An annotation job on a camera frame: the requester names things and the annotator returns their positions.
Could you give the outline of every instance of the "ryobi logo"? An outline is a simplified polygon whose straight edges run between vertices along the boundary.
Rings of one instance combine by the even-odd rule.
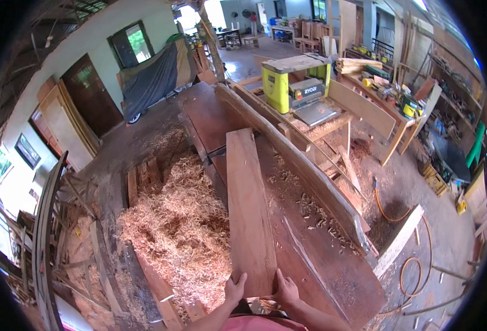
[[[317,86],[310,87],[309,89],[304,90],[304,94],[312,93],[317,90]]]

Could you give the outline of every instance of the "hand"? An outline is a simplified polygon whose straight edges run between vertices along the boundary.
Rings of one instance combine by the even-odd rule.
[[[243,287],[247,280],[247,273],[242,273],[240,279],[236,284],[232,281],[232,277],[225,282],[225,302],[236,307],[241,298],[243,298]]]
[[[274,300],[283,307],[293,307],[300,301],[298,297],[298,288],[291,277],[284,277],[282,271],[277,269],[276,272],[278,291],[274,295],[262,297],[265,300]]]

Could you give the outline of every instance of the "tarp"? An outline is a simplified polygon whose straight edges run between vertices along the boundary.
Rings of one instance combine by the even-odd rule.
[[[165,47],[152,58],[121,70],[124,120],[131,121],[174,89],[192,83],[196,71],[191,63],[188,43],[183,35],[178,35],[168,38]]]

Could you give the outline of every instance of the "framed picture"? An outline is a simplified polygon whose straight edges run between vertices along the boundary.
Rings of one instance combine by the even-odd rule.
[[[33,170],[36,168],[36,165],[41,160],[41,157],[37,154],[37,152],[30,145],[26,137],[23,136],[23,134],[19,136],[19,139],[15,144],[15,150],[17,150],[19,155],[21,155],[23,160],[25,160],[28,166]]]

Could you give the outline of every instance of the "tree trunk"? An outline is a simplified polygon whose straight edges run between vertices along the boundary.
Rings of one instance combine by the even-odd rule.
[[[191,7],[200,14],[201,21],[197,24],[197,32],[203,40],[206,40],[208,49],[212,55],[212,63],[214,64],[214,70],[216,71],[217,81],[225,83],[225,70],[223,69],[223,62],[221,61],[220,54],[217,52],[216,42],[213,38],[216,37],[212,31],[212,24],[208,19],[207,11],[203,6],[203,2],[200,2],[200,8],[196,8],[198,3],[192,3]]]

